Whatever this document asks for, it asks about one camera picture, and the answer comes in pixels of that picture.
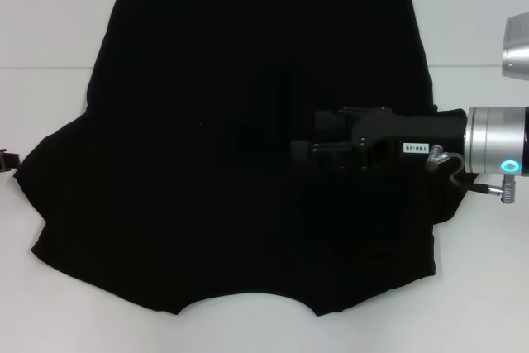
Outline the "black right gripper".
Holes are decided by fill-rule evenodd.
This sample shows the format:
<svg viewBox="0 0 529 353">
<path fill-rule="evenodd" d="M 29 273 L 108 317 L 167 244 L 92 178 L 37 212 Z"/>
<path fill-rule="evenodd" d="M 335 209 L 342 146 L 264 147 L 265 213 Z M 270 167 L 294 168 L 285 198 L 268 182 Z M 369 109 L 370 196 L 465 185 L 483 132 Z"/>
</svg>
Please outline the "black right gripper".
<svg viewBox="0 0 529 353">
<path fill-rule="evenodd" d="M 291 161 L 325 173 L 356 173 L 388 158 L 415 156 L 435 172 L 453 158 L 463 160 L 466 122 L 462 110 L 414 116 L 398 115 L 389 107 L 316 111 L 315 136 L 350 136 L 352 143 L 291 141 Z"/>
</svg>

